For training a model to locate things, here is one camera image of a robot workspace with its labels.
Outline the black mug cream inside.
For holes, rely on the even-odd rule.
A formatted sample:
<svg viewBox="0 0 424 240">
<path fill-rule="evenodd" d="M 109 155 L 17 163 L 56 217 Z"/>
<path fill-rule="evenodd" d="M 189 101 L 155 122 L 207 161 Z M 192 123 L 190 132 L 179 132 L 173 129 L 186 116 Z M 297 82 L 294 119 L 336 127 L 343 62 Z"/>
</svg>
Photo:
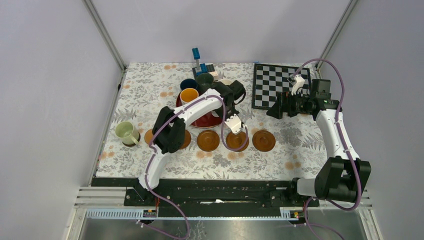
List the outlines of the black mug cream inside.
<svg viewBox="0 0 424 240">
<path fill-rule="evenodd" d="M 219 82 L 220 83 L 223 83 L 224 85 L 227 85 L 227 86 L 229 86 L 229 85 L 231 85 L 233 83 L 232 80 L 227 79 L 227 78 L 223 78 L 223 79 L 219 80 Z"/>
</svg>

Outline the patterned mug orange inside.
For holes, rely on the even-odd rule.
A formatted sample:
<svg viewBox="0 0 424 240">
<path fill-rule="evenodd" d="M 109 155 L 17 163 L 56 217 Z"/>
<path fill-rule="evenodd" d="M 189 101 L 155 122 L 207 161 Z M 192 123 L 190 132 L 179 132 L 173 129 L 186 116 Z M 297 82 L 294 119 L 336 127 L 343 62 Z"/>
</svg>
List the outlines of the patterned mug orange inside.
<svg viewBox="0 0 424 240">
<path fill-rule="evenodd" d="M 195 88 L 186 88 L 179 94 L 182 105 L 185 105 L 199 97 L 199 93 Z"/>
</svg>

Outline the light wooden coaster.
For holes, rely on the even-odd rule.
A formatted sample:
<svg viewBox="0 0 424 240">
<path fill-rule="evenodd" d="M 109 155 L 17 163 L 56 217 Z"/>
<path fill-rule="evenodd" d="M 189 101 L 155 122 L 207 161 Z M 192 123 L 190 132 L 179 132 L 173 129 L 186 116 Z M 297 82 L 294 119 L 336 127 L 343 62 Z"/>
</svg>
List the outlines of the light wooden coaster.
<svg viewBox="0 0 424 240">
<path fill-rule="evenodd" d="M 146 131 L 146 133 L 144 134 L 144 141 L 147 145 L 151 144 L 153 136 L 154 133 L 152 128 Z"/>
</svg>

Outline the light green mug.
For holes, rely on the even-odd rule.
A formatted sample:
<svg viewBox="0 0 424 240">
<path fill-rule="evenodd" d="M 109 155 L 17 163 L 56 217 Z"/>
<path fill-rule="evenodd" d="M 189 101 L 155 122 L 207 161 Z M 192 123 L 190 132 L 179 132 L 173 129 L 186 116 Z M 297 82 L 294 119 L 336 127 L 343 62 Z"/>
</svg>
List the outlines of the light green mug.
<svg viewBox="0 0 424 240">
<path fill-rule="evenodd" d="M 139 131 L 136 129 L 136 127 L 129 121 L 123 121 L 120 122 L 116 128 L 115 128 L 115 135 L 120 139 L 122 142 L 122 138 L 125 138 L 128 135 L 134 134 L 135 137 L 137 137 L 137 133 Z"/>
</svg>

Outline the dark brown wooden coaster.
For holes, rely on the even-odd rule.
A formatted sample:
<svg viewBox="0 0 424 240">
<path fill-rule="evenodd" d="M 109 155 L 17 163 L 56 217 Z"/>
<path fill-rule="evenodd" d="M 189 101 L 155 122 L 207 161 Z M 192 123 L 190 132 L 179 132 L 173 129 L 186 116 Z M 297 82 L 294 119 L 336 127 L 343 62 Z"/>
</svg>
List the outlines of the dark brown wooden coaster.
<svg viewBox="0 0 424 240">
<path fill-rule="evenodd" d="M 141 135 L 137 133 L 137 137 L 134 134 L 130 134 L 121 139 L 122 143 L 127 147 L 133 147 L 140 144 Z"/>
</svg>

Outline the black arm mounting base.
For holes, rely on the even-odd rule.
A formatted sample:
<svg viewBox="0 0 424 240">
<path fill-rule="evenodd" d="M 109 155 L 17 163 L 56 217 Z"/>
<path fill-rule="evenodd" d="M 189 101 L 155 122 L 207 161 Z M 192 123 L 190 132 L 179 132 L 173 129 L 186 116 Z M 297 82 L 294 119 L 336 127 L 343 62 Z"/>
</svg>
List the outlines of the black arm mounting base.
<svg viewBox="0 0 424 240">
<path fill-rule="evenodd" d="M 127 207 L 152 207 L 160 218 L 181 214 L 144 189 L 137 178 L 95 177 L 93 187 L 125 187 Z M 281 208 L 302 210 L 306 196 L 290 180 L 161 179 L 153 189 L 172 201 L 187 217 L 281 217 Z"/>
</svg>

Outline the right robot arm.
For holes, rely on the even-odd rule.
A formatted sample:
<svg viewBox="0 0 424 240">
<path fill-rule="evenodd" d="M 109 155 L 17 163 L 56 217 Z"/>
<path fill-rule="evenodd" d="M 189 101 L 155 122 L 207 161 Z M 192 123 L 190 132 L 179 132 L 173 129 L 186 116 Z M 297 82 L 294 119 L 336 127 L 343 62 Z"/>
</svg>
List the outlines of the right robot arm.
<svg viewBox="0 0 424 240">
<path fill-rule="evenodd" d="M 287 201 L 301 205 L 307 197 L 320 200 L 356 203 L 360 200 L 371 174 L 371 165 L 362 161 L 344 127 L 341 103 L 331 98 L 330 80 L 314 79 L 309 94 L 301 93 L 305 80 L 290 76 L 291 91 L 277 93 L 274 105 L 266 114 L 275 119 L 283 115 L 311 115 L 318 125 L 326 149 L 327 161 L 315 178 L 295 178 L 287 191 Z"/>
</svg>

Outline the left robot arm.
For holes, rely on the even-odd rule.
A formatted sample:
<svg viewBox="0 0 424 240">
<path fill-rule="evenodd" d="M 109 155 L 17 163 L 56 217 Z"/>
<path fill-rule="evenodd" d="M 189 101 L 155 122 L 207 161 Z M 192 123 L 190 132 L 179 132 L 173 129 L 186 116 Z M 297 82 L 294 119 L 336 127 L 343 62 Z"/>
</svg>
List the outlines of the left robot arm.
<svg viewBox="0 0 424 240">
<path fill-rule="evenodd" d="M 238 135 L 248 128 L 235 109 L 236 100 L 242 101 L 246 95 L 244 85 L 235 80 L 230 85 L 218 81 L 210 86 L 202 86 L 201 94 L 195 99 L 176 108 L 163 107 L 152 128 L 153 137 L 149 142 L 152 157 L 147 162 L 144 173 L 138 178 L 142 186 L 136 192 L 136 199 L 144 206 L 155 200 L 154 188 L 159 185 L 160 177 L 171 154 L 177 152 L 184 143 L 185 130 L 193 122 L 209 112 L 216 112 L 221 118 L 222 127 L 227 126 Z"/>
</svg>

